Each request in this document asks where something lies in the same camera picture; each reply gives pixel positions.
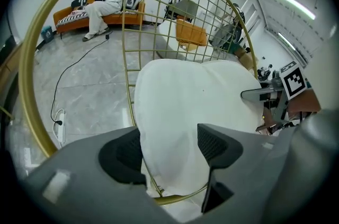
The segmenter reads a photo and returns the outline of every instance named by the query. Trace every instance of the blue box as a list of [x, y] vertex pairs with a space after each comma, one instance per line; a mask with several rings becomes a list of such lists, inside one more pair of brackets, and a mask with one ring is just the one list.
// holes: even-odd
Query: blue box
[[45, 40], [45, 43], [48, 43], [54, 39], [52, 27], [50, 25], [44, 26], [41, 30], [41, 36]]

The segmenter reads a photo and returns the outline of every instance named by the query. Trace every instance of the orange chair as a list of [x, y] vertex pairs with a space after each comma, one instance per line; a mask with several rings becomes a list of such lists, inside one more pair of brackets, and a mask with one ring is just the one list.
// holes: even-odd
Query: orange chair
[[[145, 11], [145, 3], [141, 1], [137, 6], [138, 14], [126, 14], [125, 15], [125, 24], [140, 24], [143, 21], [144, 15], [141, 14]], [[54, 24], [57, 26], [58, 22], [67, 17], [72, 12], [72, 8], [68, 7], [63, 10], [60, 10], [53, 14]], [[111, 14], [103, 17], [103, 20], [106, 24], [122, 24], [122, 14]], [[71, 23], [66, 23], [57, 27], [57, 33], [61, 34], [63, 32], [71, 31], [77, 28], [83, 28], [89, 26], [89, 18], [80, 19]]]

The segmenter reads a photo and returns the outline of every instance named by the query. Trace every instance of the fluorescent light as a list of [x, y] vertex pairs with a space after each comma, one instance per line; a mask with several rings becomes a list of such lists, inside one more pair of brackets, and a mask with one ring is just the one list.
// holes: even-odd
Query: fluorescent light
[[296, 50], [295, 47], [291, 44], [291, 42], [289, 42], [280, 32], [278, 33], [278, 35], [284, 40], [284, 42], [286, 42], [293, 49], [293, 51]]
[[286, 1], [291, 3], [293, 6], [296, 6], [298, 9], [304, 12], [307, 16], [309, 16], [312, 20], [316, 18], [316, 15], [314, 15], [309, 9], [304, 7], [302, 4], [300, 4], [296, 0], [286, 0]]

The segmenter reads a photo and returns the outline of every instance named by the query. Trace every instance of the power strip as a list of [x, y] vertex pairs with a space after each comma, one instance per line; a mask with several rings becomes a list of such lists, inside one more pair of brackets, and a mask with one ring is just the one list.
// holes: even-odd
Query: power strip
[[66, 134], [66, 113], [61, 113], [59, 120], [62, 121], [62, 125], [58, 125], [58, 140], [62, 144], [65, 142]]

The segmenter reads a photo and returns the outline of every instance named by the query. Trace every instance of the white pants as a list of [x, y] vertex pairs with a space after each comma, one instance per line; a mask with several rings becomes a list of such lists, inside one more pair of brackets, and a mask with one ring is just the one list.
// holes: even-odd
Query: white pants
[[107, 16], [120, 10], [121, 7], [116, 2], [95, 1], [87, 5], [85, 11], [90, 18], [90, 31], [86, 36], [92, 37], [99, 31], [106, 29], [108, 26], [103, 21], [102, 16]]

